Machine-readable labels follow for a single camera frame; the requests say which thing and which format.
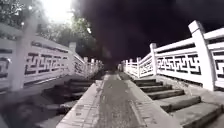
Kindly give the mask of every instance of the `white stone railing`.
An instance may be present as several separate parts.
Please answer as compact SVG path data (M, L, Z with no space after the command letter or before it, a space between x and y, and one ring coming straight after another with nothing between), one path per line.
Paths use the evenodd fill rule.
M0 23L0 90L19 90L26 83L65 75L89 78L102 68L101 61L88 62L74 49L36 36L32 28L28 24L18 30Z
M150 45L150 53L142 60L124 61L124 71L138 78L150 75L167 75L202 83L203 88L224 88L224 28L204 33L199 22L189 25L192 38L156 48Z

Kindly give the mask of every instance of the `foliage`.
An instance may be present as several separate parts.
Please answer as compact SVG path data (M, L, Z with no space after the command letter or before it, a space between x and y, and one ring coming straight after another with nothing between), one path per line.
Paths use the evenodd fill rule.
M0 1L0 22L15 28L21 28L22 22L26 18L28 8L20 4L18 0L1 0Z
M21 29L26 18L32 11L39 15L40 24L37 33L46 39L69 46L70 42L77 43L77 52L83 56L99 53L100 46L96 39L87 31L90 24L82 17L79 4L73 10L72 24L56 24L49 22L44 15L44 10L38 0L33 0L33 9L27 5L20 4L19 0L0 0L0 22Z

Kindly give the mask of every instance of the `paved path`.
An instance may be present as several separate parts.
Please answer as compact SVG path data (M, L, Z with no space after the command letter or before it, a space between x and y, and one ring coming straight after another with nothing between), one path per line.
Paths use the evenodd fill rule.
M96 81L56 128L180 128L130 80L105 75Z
M99 120L94 128L138 128L130 105L129 88L112 75L105 81L100 97Z

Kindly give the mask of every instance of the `sunlight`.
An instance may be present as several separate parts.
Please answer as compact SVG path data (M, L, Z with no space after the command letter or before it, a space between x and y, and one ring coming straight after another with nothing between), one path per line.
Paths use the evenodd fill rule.
M73 0L40 0L50 22L71 24Z

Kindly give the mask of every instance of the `stone staircase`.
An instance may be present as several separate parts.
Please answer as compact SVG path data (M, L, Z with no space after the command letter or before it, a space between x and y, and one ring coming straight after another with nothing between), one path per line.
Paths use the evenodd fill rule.
M94 80L69 80L1 110L8 128L55 128Z
M63 85L55 85L54 88L45 90L45 95L51 97L56 103L46 107L57 111L57 115L40 123L39 126L41 128L53 128L52 125L55 127L94 82L94 80L69 80Z
M186 95L184 90L172 89L155 80L135 83L184 128L224 128L220 105L205 103L200 96Z

